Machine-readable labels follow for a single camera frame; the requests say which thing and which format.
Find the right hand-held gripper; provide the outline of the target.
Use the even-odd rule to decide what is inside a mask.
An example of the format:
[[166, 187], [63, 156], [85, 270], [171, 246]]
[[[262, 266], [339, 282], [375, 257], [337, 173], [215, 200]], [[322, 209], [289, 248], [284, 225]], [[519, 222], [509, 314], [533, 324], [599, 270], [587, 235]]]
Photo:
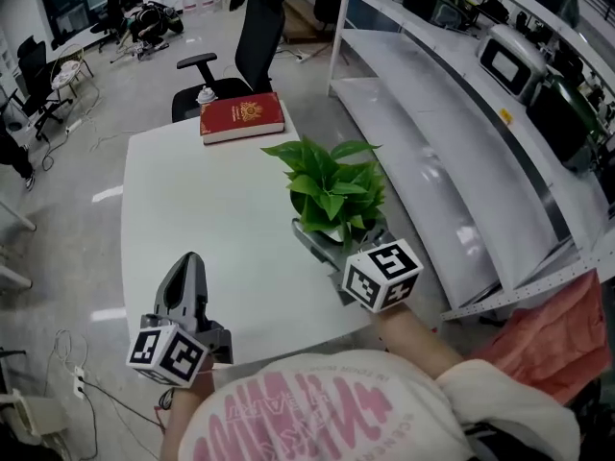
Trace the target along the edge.
[[362, 252], [348, 256], [342, 242], [321, 230], [305, 231], [298, 219], [292, 230], [321, 263], [344, 265], [339, 290], [344, 298], [380, 313], [406, 300], [424, 266], [404, 239], [387, 228], [373, 228], [360, 241]]

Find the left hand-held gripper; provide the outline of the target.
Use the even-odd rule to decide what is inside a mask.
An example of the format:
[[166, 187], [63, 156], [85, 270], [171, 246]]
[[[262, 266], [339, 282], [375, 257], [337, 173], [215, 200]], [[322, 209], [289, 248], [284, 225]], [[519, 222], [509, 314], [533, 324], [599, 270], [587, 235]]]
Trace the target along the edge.
[[233, 364], [231, 332], [215, 321], [207, 321], [205, 329], [207, 303], [205, 264], [196, 253], [187, 253], [160, 283], [157, 315], [141, 316], [126, 365], [158, 384], [190, 386], [207, 358]]

